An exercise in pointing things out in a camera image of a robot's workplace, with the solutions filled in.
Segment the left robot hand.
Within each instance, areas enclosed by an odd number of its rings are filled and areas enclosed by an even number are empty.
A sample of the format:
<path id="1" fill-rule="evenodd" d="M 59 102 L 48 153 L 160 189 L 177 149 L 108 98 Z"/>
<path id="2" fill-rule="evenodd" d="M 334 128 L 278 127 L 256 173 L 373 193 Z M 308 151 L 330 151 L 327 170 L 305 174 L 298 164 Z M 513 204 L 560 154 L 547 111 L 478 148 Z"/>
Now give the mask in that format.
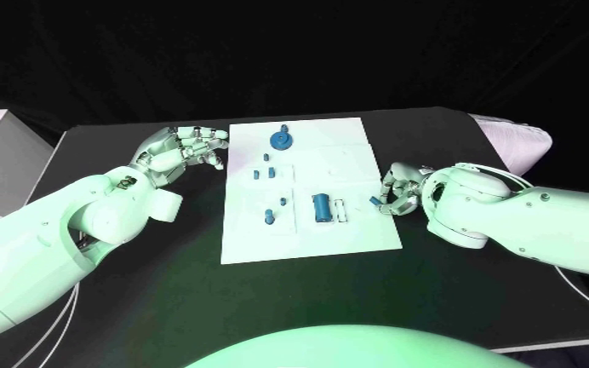
<path id="1" fill-rule="evenodd" d="M 223 170 L 219 149 L 228 149 L 225 130 L 202 126 L 166 127 L 140 144 L 128 167 L 161 188 L 180 178 L 187 166 L 209 164 Z"/>

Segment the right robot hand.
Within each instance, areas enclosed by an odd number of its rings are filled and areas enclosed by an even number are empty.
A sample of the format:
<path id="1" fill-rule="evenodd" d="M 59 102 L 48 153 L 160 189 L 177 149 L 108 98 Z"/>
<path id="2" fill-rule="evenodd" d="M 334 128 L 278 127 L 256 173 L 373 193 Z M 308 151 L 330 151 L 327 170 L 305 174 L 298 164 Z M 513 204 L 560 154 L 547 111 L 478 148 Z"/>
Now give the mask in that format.
<path id="1" fill-rule="evenodd" d="M 423 185 L 433 172 L 426 166 L 418 168 L 402 162 L 392 163 L 377 198 L 382 214 L 405 216 L 419 207 Z"/>

